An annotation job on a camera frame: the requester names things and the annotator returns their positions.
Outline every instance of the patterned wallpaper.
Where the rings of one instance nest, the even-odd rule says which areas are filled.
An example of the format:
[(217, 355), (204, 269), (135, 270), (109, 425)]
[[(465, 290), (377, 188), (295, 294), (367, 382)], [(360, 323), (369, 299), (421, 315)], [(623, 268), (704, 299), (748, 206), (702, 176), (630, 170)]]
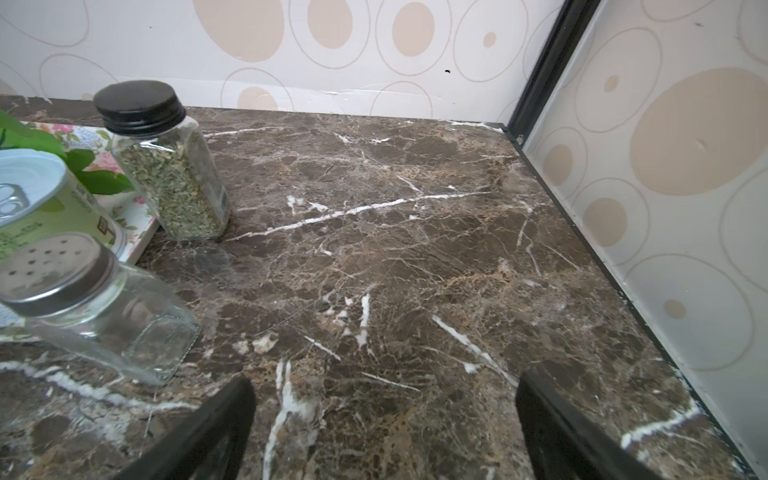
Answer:
[(604, 0), (525, 145), (763, 478), (766, 25), (766, 0)]
[(0, 93), (155, 78), (194, 106), (507, 122), (561, 3), (3, 0)]

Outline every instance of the black edge strip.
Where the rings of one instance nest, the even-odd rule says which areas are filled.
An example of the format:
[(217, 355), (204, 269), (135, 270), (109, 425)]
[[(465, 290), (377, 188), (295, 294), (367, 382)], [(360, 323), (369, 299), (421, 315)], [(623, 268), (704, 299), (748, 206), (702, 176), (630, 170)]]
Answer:
[(513, 138), (522, 137), (523, 143), (528, 138), (599, 4), (600, 0), (565, 0), (563, 3), (507, 125)]
[(579, 228), (576, 226), (576, 223), (571, 219), (571, 215), (568, 214), (568, 212), (563, 208), (560, 201), (557, 199), (557, 197), (552, 193), (552, 190), (549, 188), (549, 186), (544, 182), (544, 179), (541, 177), (541, 175), (538, 173), (538, 171), (534, 168), (531, 161), (528, 159), (528, 157), (525, 156), (525, 153), (523, 153), (522, 146), (518, 144), (518, 142), (514, 139), (513, 133), (510, 132), (507, 129), (505, 130), (505, 135), (509, 139), (509, 141), (512, 143), (512, 146), (515, 147), (515, 150), (520, 155), (520, 158), (523, 160), (525, 165), (528, 167), (528, 169), (533, 173), (533, 175), (536, 177), (536, 180), (538, 180), (539, 184), (542, 188), (544, 188), (545, 192), (547, 192), (547, 195), (549, 195), (549, 198), (552, 200), (554, 205), (558, 208), (560, 211), (560, 215), (563, 216), (566, 222), (568, 222), (568, 225), (571, 226), (571, 229), (576, 234), (576, 237), (584, 244), (589, 254), (594, 259), (594, 262), (600, 267), (600, 270), (603, 272), (606, 278), (608, 278), (608, 282), (611, 283), (614, 289), (616, 289), (616, 292), (619, 294), (619, 297), (621, 298), (621, 301), (624, 303), (625, 306), (627, 306), (627, 309), (632, 314), (634, 319), (637, 321), (637, 324), (640, 325), (641, 329), (645, 332), (646, 336), (650, 338), (651, 342), (653, 342), (654, 346), (656, 346), (656, 349), (661, 353), (661, 356), (664, 358), (664, 361), (667, 362), (675, 371), (676, 376), (680, 379), (680, 381), (684, 382), (686, 389), (688, 390), (688, 393), (690, 393), (690, 396), (694, 399), (696, 404), (698, 405), (699, 409), (702, 410), (704, 415), (707, 417), (707, 419), (714, 425), (715, 431), (717, 432), (717, 436), (720, 437), (721, 440), (727, 445), (728, 449), (731, 451), (734, 457), (736, 457), (736, 460), (739, 463), (739, 468), (741, 468), (741, 472), (749, 479), (749, 480), (759, 480), (757, 475), (755, 474), (754, 470), (752, 470), (752, 467), (750, 466), (749, 462), (746, 461), (744, 456), (742, 455), (741, 451), (736, 447), (736, 444), (733, 442), (730, 436), (725, 432), (723, 427), (720, 425), (720, 422), (717, 421), (714, 415), (712, 415), (712, 412), (707, 408), (707, 405), (704, 403), (704, 401), (699, 396), (698, 392), (694, 387), (690, 384), (690, 381), (688, 381), (688, 378), (683, 374), (682, 370), (680, 370), (680, 367), (677, 366), (677, 363), (672, 359), (667, 349), (664, 348), (664, 345), (661, 344), (659, 339), (654, 334), (653, 330), (650, 329), (648, 326), (648, 323), (645, 321), (645, 319), (642, 317), (640, 312), (637, 311), (637, 308), (634, 306), (634, 303), (632, 300), (630, 300), (629, 296), (624, 292), (624, 289), (621, 287), (618, 281), (614, 278), (613, 274), (610, 270), (605, 266), (605, 262), (598, 256), (598, 253), (594, 251), (594, 248), (592, 248), (592, 245), (587, 242), (586, 237), (584, 237), (584, 234), (579, 230)]

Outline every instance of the brown marble surface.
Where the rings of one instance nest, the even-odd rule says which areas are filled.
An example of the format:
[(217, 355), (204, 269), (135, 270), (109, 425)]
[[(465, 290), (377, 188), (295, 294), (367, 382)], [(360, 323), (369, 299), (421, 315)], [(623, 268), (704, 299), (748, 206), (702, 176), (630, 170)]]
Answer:
[[(0, 108), (101, 124), (89, 102)], [(514, 397), (533, 370), (617, 442), (634, 432), (628, 451), (663, 477), (740, 478), (503, 134), (189, 113), (233, 200), (229, 230), (160, 231), (138, 265), (203, 334), (159, 389), (44, 343), (1, 345), (0, 477), (108, 478), (245, 376), (258, 406), (240, 478), (532, 478)]]

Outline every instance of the dried herbs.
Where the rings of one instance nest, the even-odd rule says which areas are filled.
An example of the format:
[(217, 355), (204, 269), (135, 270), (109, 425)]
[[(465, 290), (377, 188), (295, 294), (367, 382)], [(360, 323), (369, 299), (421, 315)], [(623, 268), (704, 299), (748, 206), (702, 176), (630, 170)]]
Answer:
[(178, 240), (220, 237), (230, 214), (227, 192), (192, 122), (156, 138), (119, 137), (113, 146), (118, 163)]

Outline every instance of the glass bottle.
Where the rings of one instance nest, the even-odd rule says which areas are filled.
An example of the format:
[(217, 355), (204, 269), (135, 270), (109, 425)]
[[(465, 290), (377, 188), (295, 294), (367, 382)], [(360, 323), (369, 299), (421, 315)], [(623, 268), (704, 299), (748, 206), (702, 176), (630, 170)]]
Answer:
[(162, 280), (85, 233), (44, 238), (0, 263), (0, 303), (33, 335), (152, 385), (171, 378), (200, 332)]
[(109, 85), (94, 96), (111, 153), (176, 240), (218, 238), (231, 213), (200, 125), (161, 81)]

